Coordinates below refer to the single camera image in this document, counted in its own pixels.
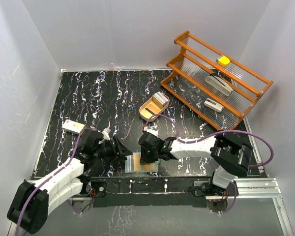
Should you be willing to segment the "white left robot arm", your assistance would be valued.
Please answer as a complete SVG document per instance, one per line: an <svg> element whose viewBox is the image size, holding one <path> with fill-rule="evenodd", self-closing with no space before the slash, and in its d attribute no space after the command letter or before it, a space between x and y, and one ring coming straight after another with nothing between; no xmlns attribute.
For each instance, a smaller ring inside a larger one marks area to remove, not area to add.
<svg viewBox="0 0 295 236"><path fill-rule="evenodd" d="M19 185L7 213L7 218L16 225L16 236L20 229L30 234L38 232L49 214L72 196L87 196L92 184L85 171L97 160L113 164L124 162L132 155L116 136L110 137L109 133L108 128L102 132L83 128L71 156L63 164L36 181L25 180Z"/></svg>

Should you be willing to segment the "green card holder wallet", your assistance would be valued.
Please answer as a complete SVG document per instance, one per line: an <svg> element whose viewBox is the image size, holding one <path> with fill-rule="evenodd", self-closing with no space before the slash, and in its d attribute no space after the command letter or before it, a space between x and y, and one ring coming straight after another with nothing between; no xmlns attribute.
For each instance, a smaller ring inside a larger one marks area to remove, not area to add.
<svg viewBox="0 0 295 236"><path fill-rule="evenodd" d="M135 152L132 155L127 156L125 160L125 172L126 173L156 173L158 172L158 164L156 161L154 163L141 164L141 153Z"/></svg>

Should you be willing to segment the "stack of credit cards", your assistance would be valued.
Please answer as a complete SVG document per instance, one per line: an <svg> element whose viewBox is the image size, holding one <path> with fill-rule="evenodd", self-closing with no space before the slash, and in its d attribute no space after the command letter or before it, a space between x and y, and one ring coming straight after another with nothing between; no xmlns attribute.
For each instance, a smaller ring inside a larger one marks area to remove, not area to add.
<svg viewBox="0 0 295 236"><path fill-rule="evenodd" d="M152 101L159 108L163 108L169 103L169 98L165 94L157 92L152 96Z"/></svg>

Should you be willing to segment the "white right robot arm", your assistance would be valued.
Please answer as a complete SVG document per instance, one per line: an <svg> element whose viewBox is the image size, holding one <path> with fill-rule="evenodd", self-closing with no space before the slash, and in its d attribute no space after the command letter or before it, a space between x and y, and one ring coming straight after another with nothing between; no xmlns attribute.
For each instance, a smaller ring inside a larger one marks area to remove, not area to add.
<svg viewBox="0 0 295 236"><path fill-rule="evenodd" d="M139 139L140 163L152 163L159 159L212 158L219 167L210 182L193 186L199 196L221 196L228 185L238 177L246 177L253 154L252 146L230 132L218 132L206 139L181 139L169 137L162 140L145 131Z"/></svg>

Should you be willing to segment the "orange wooden shelf rack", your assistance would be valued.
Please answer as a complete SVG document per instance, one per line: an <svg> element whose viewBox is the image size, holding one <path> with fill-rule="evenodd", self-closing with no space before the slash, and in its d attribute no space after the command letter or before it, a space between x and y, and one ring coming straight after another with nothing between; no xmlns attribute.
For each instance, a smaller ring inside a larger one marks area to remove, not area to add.
<svg viewBox="0 0 295 236"><path fill-rule="evenodd" d="M235 129L273 84L189 31L174 43L161 86L217 130Z"/></svg>

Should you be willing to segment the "grey stapler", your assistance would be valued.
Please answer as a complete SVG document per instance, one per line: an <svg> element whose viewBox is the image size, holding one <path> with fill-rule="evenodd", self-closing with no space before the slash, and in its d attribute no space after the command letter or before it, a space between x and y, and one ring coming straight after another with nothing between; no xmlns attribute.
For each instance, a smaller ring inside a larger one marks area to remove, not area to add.
<svg viewBox="0 0 295 236"><path fill-rule="evenodd" d="M225 96L230 96L231 93L234 91L231 86L229 86L222 78L209 75L205 77L205 82L216 90L220 91Z"/></svg>

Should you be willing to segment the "beige oval tray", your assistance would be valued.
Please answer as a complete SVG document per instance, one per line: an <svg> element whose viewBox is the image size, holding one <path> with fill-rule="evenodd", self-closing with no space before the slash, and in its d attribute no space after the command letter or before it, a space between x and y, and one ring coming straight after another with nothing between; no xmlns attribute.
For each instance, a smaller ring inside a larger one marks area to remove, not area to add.
<svg viewBox="0 0 295 236"><path fill-rule="evenodd" d="M140 117L145 121L154 121L158 116L155 114L163 113L169 105L169 97L161 92L155 93L147 102L139 108Z"/></svg>

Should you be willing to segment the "small white stapler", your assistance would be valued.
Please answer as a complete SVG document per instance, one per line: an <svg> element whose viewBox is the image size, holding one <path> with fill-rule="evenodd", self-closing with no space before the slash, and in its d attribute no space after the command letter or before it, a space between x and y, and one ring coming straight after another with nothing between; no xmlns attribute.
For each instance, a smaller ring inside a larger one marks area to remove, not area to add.
<svg viewBox="0 0 295 236"><path fill-rule="evenodd" d="M220 103L217 103L216 101L207 98L204 102L204 105L212 110L214 110L215 112L221 113L223 110L223 106Z"/></svg>

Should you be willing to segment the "small white cardboard box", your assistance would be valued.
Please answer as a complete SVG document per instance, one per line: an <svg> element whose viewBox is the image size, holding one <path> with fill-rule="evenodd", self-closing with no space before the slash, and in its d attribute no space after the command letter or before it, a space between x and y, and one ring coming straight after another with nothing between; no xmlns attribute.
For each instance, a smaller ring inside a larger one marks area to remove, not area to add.
<svg viewBox="0 0 295 236"><path fill-rule="evenodd" d="M79 134L84 129L84 127L85 127L84 124L81 124L69 119L67 119L62 125L63 130L73 134Z"/></svg>

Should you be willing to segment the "card with black stripe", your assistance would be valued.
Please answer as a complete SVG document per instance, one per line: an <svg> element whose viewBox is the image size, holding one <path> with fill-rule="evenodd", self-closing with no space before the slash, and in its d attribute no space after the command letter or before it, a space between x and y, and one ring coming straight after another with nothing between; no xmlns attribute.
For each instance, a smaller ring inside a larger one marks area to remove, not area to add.
<svg viewBox="0 0 295 236"><path fill-rule="evenodd" d="M145 108L149 113L151 113L152 115L155 115L158 113L158 109L156 107L154 107L153 105L148 105L146 108Z"/></svg>

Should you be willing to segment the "orange credit card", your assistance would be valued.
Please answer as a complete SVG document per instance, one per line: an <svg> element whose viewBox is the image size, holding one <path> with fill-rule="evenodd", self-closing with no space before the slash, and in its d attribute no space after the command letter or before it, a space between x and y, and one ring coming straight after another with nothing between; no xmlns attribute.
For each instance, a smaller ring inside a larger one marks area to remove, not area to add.
<svg viewBox="0 0 295 236"><path fill-rule="evenodd" d="M138 172L142 170L142 165L140 163L141 154L140 153L134 153L133 154L133 171Z"/></svg>
<svg viewBox="0 0 295 236"><path fill-rule="evenodd" d="M145 163L143 165L143 170L145 172L156 173L158 171L158 164L156 162L154 162L154 163Z"/></svg>

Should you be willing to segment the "yellow sticky note block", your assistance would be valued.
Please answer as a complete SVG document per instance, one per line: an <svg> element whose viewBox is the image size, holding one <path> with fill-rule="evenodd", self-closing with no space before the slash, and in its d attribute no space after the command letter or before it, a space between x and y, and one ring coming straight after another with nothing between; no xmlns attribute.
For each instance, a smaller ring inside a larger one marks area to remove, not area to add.
<svg viewBox="0 0 295 236"><path fill-rule="evenodd" d="M216 59L217 64L220 66L227 66L231 61L228 57L221 55Z"/></svg>

